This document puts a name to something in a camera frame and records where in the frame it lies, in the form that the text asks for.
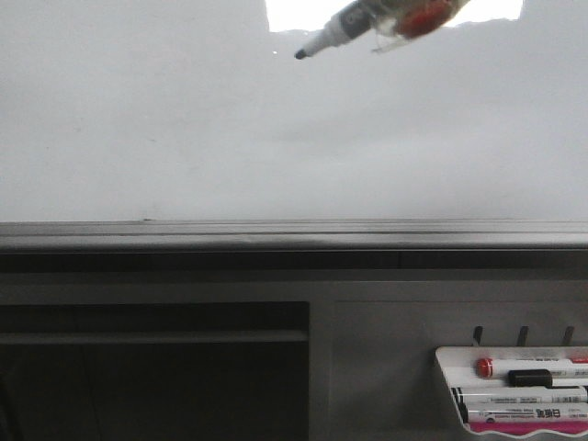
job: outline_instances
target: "white marker holder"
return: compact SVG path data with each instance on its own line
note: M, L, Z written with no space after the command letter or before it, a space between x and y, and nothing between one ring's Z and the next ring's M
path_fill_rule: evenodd
M588 430L577 435L563 434L552 430L537 430L526 435L509 435L501 432L473 432L464 424L459 414L458 404L451 393L452 388L491 388L508 387L506 379L482 379L476 374L476 362L480 358L526 358L554 357L575 358L588 356L588 347L440 347L435 353L438 381L444 396L443 409L455 432L452 439L457 441L493 441L511 439L529 439L532 441L553 441L559 439L588 440Z

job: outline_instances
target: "whiteboard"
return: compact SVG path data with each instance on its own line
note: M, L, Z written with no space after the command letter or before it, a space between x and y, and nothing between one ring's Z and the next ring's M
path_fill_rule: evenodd
M276 1L0 0L0 221L588 219L588 2L297 61Z

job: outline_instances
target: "red marker cap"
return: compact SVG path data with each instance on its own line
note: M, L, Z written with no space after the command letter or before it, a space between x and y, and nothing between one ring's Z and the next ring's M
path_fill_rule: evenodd
M489 379L492 376L492 359L481 358L476 362L476 372L483 379Z

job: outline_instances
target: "white whiteboard surface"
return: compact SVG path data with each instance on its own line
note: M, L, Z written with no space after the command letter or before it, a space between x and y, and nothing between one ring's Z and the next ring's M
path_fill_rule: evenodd
M588 219L588 1L302 62L264 0L0 7L1 222Z

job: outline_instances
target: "black marker tip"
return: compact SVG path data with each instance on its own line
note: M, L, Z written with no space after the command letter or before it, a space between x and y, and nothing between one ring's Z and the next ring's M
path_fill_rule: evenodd
M296 52L296 59L297 60L304 60L306 57L308 57L308 55L306 54L304 49L300 49L298 52Z

